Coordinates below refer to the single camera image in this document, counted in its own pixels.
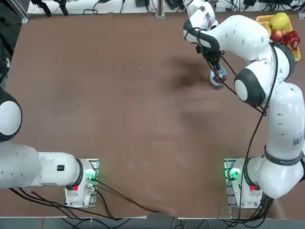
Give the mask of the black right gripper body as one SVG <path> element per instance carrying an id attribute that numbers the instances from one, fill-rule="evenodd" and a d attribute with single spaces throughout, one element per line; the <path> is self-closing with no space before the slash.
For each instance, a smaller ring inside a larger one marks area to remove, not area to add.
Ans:
<path id="1" fill-rule="evenodd" d="M 221 51 L 211 51 L 204 48 L 203 56 L 209 63 L 219 63 Z"/>

